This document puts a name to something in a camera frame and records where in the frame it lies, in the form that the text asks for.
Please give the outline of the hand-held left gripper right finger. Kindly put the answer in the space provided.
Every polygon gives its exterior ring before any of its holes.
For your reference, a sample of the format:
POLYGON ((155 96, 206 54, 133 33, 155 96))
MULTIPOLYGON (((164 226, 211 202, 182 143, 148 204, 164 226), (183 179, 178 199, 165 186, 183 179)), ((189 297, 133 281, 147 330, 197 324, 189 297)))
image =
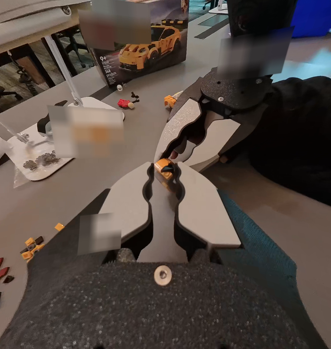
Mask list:
POLYGON ((175 165, 175 242, 190 260, 197 250, 237 249, 242 243, 217 188, 183 162, 175 165))

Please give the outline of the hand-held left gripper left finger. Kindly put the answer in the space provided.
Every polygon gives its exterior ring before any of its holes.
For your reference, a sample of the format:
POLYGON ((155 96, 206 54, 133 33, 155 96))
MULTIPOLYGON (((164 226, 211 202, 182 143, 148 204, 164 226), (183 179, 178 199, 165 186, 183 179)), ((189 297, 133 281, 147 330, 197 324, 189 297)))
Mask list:
POLYGON ((121 243, 150 225, 153 180, 154 165, 146 162, 111 187, 99 214, 110 215, 111 229, 121 233, 121 243))

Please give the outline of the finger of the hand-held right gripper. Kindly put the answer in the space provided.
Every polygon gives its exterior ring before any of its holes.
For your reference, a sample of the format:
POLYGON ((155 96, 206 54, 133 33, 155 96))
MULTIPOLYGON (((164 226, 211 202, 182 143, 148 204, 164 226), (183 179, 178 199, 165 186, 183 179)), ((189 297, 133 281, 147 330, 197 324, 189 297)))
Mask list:
POLYGON ((172 152, 181 147, 184 141, 194 144, 188 157, 184 158, 184 162, 189 161, 195 147, 203 142, 206 132, 206 113, 202 111, 199 102, 189 98, 164 126, 154 155, 154 163, 161 159, 169 159, 172 152))
POLYGON ((178 161, 197 172, 206 170, 219 160, 221 149, 239 127, 240 124, 232 119, 212 121, 206 128, 202 142, 193 147, 187 158, 179 158, 178 161))

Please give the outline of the orange black lego car assembly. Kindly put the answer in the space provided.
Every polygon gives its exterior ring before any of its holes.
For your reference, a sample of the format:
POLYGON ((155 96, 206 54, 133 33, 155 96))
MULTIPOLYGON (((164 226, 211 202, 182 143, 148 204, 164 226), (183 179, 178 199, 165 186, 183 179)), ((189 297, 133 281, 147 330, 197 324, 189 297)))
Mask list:
POLYGON ((169 192, 176 192, 175 169, 176 165, 168 158, 160 159, 154 164, 155 178, 169 192))

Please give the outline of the person's right forearm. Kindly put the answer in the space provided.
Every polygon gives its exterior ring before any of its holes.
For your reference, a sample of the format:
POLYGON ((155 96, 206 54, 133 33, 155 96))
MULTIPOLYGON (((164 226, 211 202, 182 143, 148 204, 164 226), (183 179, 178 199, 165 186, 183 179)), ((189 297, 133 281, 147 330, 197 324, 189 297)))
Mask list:
POLYGON ((271 85, 251 134, 251 166, 267 179, 331 206, 331 79, 291 77, 271 85))

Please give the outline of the yellow car lego box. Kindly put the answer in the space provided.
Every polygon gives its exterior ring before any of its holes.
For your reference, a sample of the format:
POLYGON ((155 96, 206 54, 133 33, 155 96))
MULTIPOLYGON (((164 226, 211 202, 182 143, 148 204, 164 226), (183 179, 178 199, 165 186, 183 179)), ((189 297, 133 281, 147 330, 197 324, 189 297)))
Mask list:
POLYGON ((181 62, 187 55, 189 1, 92 1, 80 29, 109 87, 181 62))

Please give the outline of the black and orange car chassis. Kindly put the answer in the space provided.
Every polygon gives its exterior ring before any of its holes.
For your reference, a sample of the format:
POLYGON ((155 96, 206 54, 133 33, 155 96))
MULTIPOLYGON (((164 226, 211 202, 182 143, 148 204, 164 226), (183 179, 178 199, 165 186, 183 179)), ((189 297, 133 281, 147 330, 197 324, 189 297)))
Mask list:
POLYGON ((175 103, 177 102, 178 98, 181 96, 182 93, 183 93, 183 90, 177 92, 174 95, 168 95, 168 96, 164 97, 165 108, 173 109, 175 103))

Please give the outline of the clear bag of dark pieces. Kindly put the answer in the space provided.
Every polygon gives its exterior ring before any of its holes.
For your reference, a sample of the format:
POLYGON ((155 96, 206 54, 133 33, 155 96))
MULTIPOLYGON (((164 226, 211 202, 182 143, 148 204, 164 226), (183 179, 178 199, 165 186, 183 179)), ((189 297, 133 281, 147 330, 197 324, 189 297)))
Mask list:
POLYGON ((16 189, 30 182, 39 182, 52 176, 59 168, 57 164, 60 158, 55 151, 39 155, 36 159, 30 159, 22 164, 21 168, 15 166, 14 184, 16 189))

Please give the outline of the black white stand clamp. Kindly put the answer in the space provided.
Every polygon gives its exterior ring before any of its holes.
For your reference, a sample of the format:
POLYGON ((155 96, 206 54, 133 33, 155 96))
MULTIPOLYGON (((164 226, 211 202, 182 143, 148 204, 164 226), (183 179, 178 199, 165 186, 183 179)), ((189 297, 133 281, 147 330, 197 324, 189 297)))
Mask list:
POLYGON ((60 117, 63 117, 63 108, 67 105, 67 102, 67 100, 63 100, 54 105, 47 105, 47 115, 37 122, 38 133, 50 142, 54 142, 53 130, 61 122, 60 117))

